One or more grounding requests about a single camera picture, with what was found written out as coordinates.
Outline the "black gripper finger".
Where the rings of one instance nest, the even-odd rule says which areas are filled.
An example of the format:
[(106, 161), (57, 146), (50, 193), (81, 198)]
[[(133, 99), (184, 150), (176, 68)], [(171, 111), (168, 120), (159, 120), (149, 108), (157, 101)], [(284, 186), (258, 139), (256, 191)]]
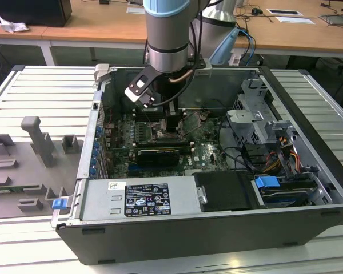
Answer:
[(178, 100), (173, 100), (165, 107), (166, 114), (166, 131), (175, 132), (180, 121), (180, 110), (178, 108)]

